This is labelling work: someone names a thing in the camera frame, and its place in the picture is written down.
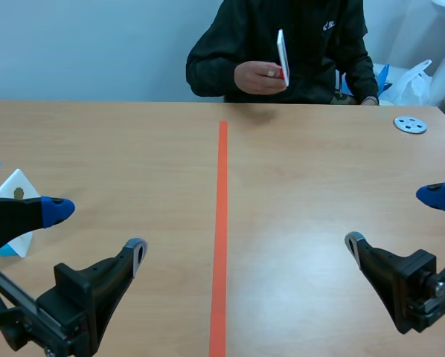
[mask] gray round plate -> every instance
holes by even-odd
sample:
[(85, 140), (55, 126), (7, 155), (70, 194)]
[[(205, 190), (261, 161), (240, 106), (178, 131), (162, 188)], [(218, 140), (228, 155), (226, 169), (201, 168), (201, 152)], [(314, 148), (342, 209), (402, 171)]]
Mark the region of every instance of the gray round plate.
[(398, 117), (394, 119), (394, 126), (411, 134), (423, 134), (428, 129), (426, 123), (413, 117)]

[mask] sleeve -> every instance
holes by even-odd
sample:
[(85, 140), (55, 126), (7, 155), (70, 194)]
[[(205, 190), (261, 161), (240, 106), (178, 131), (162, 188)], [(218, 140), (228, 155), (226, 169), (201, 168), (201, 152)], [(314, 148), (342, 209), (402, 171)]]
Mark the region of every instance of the sleeve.
[(334, 51), (336, 67), (347, 74), (348, 88), (359, 102), (366, 97), (378, 98), (378, 83), (373, 72), (373, 62), (368, 56), (363, 36), (368, 32), (362, 0), (348, 0), (341, 23), (339, 44)]
[(248, 29), (247, 0), (224, 0), (186, 62), (186, 80), (194, 94), (221, 97), (239, 91), (234, 70), (246, 61)]

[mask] black hoodie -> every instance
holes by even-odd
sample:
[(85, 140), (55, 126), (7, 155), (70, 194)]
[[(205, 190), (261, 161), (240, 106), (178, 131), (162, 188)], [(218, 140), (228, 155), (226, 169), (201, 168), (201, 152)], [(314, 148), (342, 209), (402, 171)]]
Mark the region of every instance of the black hoodie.
[[(277, 35), (284, 30), (290, 84), (274, 95), (247, 94), (234, 82), (246, 61), (280, 64)], [(377, 97), (365, 49), (363, 0), (224, 0), (211, 27), (188, 56), (186, 79), (200, 97), (243, 103), (329, 103), (335, 68), (361, 102)]]

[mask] blue gripper tip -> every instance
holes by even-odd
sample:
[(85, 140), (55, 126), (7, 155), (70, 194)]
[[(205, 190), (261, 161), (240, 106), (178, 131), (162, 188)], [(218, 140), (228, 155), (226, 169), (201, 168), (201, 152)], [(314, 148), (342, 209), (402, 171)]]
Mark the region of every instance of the blue gripper tip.
[(431, 208), (445, 210), (445, 183), (424, 186), (416, 192), (416, 197)]
[(50, 197), (41, 197), (42, 226), (49, 228), (69, 218), (75, 211), (75, 205), (70, 199), (59, 199), (54, 202)]

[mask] orange tape line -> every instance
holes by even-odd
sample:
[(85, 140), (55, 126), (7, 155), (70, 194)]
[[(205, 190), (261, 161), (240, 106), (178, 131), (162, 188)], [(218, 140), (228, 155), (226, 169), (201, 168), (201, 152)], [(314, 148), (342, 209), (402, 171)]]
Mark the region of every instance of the orange tape line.
[(214, 236), (213, 297), (209, 357), (225, 357), (228, 265), (228, 123), (220, 122), (217, 154), (216, 233)]

